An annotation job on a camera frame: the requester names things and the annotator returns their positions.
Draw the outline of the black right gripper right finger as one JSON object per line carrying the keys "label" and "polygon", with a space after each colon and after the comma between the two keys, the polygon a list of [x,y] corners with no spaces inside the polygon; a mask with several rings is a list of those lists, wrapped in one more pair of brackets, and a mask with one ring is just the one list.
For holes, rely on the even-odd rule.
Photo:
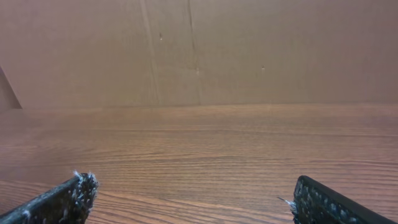
{"label": "black right gripper right finger", "polygon": [[297,179],[294,199],[284,202],[295,224],[395,224],[306,175]]}

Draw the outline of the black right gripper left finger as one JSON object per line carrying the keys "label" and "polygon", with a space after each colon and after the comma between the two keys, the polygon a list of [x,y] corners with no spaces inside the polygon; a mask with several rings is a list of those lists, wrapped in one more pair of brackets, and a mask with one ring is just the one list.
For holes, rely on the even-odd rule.
{"label": "black right gripper left finger", "polygon": [[74,172],[66,182],[1,215],[2,224],[84,224],[98,193],[95,175]]}

